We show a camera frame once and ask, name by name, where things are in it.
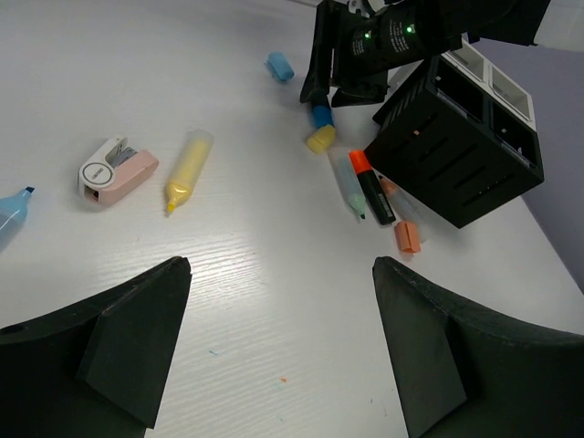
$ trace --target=gray wall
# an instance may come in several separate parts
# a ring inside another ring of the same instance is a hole
[[[584,53],[486,40],[475,47],[533,97],[546,181],[524,198],[584,291]]]

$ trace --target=circular logo on stapler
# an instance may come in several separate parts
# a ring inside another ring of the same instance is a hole
[[[87,181],[95,185],[107,184],[113,178],[113,172],[100,162],[87,164],[82,173]]]

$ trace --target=orange highlighter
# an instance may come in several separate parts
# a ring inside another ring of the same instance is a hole
[[[395,222],[395,214],[393,214],[390,203],[381,188],[380,180],[369,164],[365,152],[351,151],[349,152],[349,158],[365,198],[367,198],[367,202],[377,218],[377,222],[381,225],[393,224]]]

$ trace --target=yellow highlighter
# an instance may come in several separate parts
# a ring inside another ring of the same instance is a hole
[[[189,137],[181,158],[166,184],[168,213],[172,213],[176,207],[186,203],[193,194],[194,185],[213,147],[213,140],[213,134],[206,130],[196,130]]]

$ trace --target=yellow marker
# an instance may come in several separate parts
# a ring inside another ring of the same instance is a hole
[[[330,125],[323,126],[308,137],[307,146],[314,153],[326,151],[337,136],[337,130]]]
[[[181,158],[166,184],[168,213],[172,213],[176,207],[186,203],[193,194],[194,185],[207,161],[213,140],[213,135],[206,130],[196,130],[187,141]]]

